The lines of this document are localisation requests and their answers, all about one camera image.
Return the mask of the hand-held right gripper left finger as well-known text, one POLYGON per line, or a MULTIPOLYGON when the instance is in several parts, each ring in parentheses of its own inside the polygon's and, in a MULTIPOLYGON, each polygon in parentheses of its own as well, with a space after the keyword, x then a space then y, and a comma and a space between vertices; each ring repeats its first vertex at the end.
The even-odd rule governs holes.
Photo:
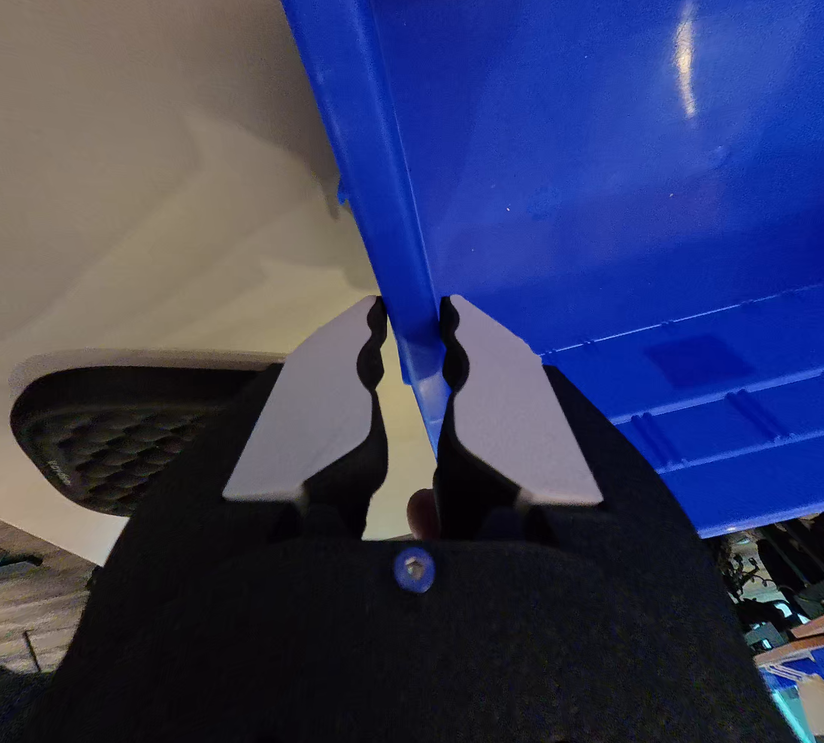
POLYGON ((301 516, 332 511, 361 539, 388 474, 377 387, 386 306, 367 296, 286 358, 222 491, 230 502, 274 502, 301 516))

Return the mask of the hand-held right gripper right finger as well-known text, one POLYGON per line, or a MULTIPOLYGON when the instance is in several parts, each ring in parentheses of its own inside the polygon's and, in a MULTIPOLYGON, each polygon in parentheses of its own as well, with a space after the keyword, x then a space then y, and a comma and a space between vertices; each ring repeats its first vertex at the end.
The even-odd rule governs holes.
POLYGON ((440 534, 469 541, 492 516, 598 507, 603 493, 541 358, 464 296, 440 305, 449 389, 433 478, 440 534))

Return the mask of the blue tagged plastic bin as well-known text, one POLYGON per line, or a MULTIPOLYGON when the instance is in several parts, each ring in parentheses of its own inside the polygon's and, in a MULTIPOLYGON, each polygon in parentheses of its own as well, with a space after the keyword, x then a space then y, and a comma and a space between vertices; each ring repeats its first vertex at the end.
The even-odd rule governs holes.
POLYGON ((822 511, 823 0, 281 0, 427 435, 458 294, 703 536, 822 511))

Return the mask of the grey desk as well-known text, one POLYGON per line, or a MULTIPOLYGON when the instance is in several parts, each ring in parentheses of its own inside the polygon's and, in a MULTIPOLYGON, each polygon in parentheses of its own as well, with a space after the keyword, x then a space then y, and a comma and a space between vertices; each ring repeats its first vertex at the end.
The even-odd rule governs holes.
POLYGON ((279 0, 2 0, 2 520, 96 563, 124 520, 15 443, 95 364, 253 367, 376 278, 279 0))

